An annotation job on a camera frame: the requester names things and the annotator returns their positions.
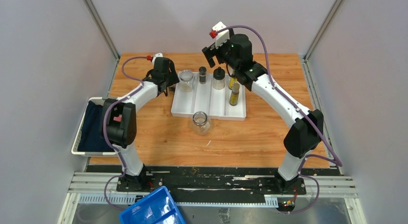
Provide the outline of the small spice bottle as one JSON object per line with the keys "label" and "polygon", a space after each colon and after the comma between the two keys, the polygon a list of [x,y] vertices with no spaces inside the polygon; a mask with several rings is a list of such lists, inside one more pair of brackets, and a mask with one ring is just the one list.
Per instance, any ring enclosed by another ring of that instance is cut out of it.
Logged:
{"label": "small spice bottle", "polygon": [[206,83],[206,67],[204,66],[199,67],[199,83]]}
{"label": "small spice bottle", "polygon": [[175,85],[172,85],[171,87],[169,87],[169,90],[170,90],[171,92],[174,92],[174,91],[176,90],[176,86],[175,86]]}

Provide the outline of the clear glass jar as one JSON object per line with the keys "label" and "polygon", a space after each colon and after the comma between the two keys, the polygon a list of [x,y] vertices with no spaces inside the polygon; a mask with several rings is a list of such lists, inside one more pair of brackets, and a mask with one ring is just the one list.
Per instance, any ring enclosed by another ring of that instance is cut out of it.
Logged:
{"label": "clear glass jar", "polygon": [[191,127],[197,134],[205,135],[210,131],[211,119],[205,112],[198,111],[192,116]]}
{"label": "clear glass jar", "polygon": [[179,73],[179,87],[184,92],[191,92],[193,90],[194,74],[191,70],[182,70]]}

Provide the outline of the black-lid shaker jar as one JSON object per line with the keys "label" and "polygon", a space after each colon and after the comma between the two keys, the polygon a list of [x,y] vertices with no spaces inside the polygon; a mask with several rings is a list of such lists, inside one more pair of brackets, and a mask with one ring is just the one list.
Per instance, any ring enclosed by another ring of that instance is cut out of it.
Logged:
{"label": "black-lid shaker jar", "polygon": [[213,88],[222,90],[225,87],[225,70],[221,67],[213,71]]}

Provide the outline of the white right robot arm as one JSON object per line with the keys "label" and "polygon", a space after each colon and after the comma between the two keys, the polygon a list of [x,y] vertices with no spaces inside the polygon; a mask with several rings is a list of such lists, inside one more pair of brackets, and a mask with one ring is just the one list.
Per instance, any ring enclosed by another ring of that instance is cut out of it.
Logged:
{"label": "white right robot arm", "polygon": [[210,67],[215,66],[214,57],[219,64],[231,67],[234,78],[266,101],[289,127],[283,140],[286,154],[274,182],[279,193],[287,194],[294,187],[305,156],[321,142],[323,113],[303,106],[269,78],[267,68],[253,59],[252,43],[247,35],[212,31],[210,36],[215,42],[202,49]]}

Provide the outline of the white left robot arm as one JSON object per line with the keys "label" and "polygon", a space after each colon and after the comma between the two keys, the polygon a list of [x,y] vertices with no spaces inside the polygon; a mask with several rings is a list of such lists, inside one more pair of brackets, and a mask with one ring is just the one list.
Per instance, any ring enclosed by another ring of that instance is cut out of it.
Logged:
{"label": "white left robot arm", "polygon": [[106,99],[102,107],[100,132],[122,164],[122,175],[130,189],[141,192],[147,187],[146,167],[138,156],[135,139],[137,112],[160,94],[168,95],[168,88],[179,83],[174,62],[162,56],[146,56],[153,68],[139,85],[116,99]]}

